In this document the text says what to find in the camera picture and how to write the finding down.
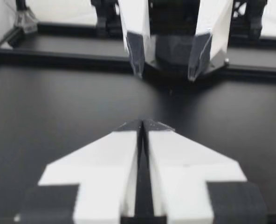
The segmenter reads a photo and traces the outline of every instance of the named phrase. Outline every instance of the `black table surface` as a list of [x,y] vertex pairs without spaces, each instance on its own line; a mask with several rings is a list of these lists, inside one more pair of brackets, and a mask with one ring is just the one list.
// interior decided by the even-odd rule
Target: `black table surface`
[[[20,48],[87,52],[79,41],[76,50],[68,43],[40,37]],[[123,55],[120,43],[101,52],[95,44],[80,43],[89,54]],[[48,163],[133,119],[166,123],[239,161],[276,216],[276,81],[218,78],[167,87],[131,74],[0,65],[0,217],[19,211]]]

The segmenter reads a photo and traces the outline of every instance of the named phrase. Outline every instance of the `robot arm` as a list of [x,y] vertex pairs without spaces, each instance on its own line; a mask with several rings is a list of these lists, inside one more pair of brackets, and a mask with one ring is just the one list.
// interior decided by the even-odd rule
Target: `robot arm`
[[[151,35],[157,35],[155,60],[162,64],[157,68],[165,71],[164,66],[170,65],[190,81],[225,66],[230,34],[259,39],[267,4],[267,0],[219,0],[218,4],[211,0],[93,1],[110,3],[111,8],[119,5],[120,18],[98,14],[98,24],[105,18],[102,30],[107,29],[109,35],[121,24],[124,47],[135,75],[142,77],[147,54],[153,51]],[[236,5],[244,3],[245,15],[234,18]]]

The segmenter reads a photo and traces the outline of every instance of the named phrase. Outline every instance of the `dark gray plastic piece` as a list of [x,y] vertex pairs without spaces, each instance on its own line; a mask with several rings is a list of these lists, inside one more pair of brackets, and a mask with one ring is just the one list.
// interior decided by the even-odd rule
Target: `dark gray plastic piece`
[[266,224],[267,208],[259,189],[249,182],[209,182],[214,224]]
[[210,63],[212,34],[196,35],[189,59],[188,79],[192,82],[204,72]]
[[145,64],[143,36],[128,32],[126,40],[134,75],[142,78]]

